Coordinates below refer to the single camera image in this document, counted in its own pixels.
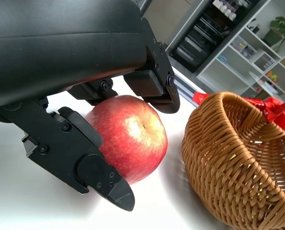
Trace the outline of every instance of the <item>screw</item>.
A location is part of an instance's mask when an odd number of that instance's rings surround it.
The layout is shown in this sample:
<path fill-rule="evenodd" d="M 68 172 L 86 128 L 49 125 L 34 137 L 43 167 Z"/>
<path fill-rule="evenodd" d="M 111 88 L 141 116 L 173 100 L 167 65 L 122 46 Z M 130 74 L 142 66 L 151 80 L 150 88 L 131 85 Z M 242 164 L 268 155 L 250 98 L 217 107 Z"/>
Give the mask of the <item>screw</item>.
<path fill-rule="evenodd" d="M 173 83 L 173 81 L 174 81 L 173 77 L 172 77 L 170 74 L 168 74 L 168 76 L 167 76 L 167 83 L 168 83 L 168 86 L 171 86 L 172 83 Z"/>
<path fill-rule="evenodd" d="M 102 82 L 102 90 L 104 92 L 107 92 L 108 91 L 108 84 L 106 82 Z"/>
<path fill-rule="evenodd" d="M 41 155 L 45 155 L 49 150 L 49 146 L 48 145 L 40 145 L 39 146 L 39 152 Z"/>
<path fill-rule="evenodd" d="M 70 129 L 71 129 L 71 125 L 69 123 L 65 123 L 65 124 L 62 125 L 61 129 L 64 132 L 69 132 Z"/>

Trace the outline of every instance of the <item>white table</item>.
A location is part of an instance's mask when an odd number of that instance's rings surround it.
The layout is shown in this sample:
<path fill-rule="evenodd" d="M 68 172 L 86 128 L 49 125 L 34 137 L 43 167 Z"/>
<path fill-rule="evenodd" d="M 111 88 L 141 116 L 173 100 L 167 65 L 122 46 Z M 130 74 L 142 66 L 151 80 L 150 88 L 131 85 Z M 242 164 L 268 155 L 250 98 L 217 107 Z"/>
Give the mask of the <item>white table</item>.
<path fill-rule="evenodd" d="M 114 78 L 119 94 L 134 93 L 122 77 Z M 92 107 L 67 92 L 49 97 L 49 110 L 68 106 L 81 114 Z M 27 159 L 23 132 L 0 123 L 0 229 L 46 230 L 225 230 L 203 207 L 188 184 L 181 141 L 193 105 L 181 98 L 178 113 L 160 113 L 169 147 L 160 166 L 134 184 L 136 204 L 123 211 L 90 191 L 81 195 Z"/>

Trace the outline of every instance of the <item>red fabric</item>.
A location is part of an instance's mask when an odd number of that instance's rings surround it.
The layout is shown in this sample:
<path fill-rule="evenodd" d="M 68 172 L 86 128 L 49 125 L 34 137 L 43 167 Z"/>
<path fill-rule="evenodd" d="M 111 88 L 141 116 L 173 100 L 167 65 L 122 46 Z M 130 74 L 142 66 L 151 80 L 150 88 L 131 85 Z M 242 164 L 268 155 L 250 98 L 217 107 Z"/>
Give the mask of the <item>red fabric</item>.
<path fill-rule="evenodd" d="M 192 100 L 200 105 L 209 94 L 196 92 Z M 285 103 L 270 97 L 265 102 L 260 99 L 245 98 L 248 102 L 262 111 L 268 122 L 274 121 L 282 129 L 285 129 Z"/>

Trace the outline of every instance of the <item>apple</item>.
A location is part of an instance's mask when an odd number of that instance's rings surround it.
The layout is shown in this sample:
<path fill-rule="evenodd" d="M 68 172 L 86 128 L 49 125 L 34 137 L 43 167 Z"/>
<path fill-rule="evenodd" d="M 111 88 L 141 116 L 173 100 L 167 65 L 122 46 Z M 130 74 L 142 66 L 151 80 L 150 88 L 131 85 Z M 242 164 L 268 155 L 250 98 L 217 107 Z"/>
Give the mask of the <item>apple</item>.
<path fill-rule="evenodd" d="M 164 158 L 168 140 L 157 112 L 129 95 L 109 98 L 85 119 L 102 136 L 105 160 L 129 184 L 151 174 Z"/>

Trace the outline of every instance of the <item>wicker basket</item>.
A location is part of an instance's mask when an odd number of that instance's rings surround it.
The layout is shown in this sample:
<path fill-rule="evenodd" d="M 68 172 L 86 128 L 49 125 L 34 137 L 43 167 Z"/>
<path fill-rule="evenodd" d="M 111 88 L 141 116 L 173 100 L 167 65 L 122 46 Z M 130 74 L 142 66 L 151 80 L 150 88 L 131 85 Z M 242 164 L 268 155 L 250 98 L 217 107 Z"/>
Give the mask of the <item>wicker basket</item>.
<path fill-rule="evenodd" d="M 182 156 L 191 186 L 217 219 L 242 230 L 285 230 L 285 132 L 233 93 L 190 115 Z"/>

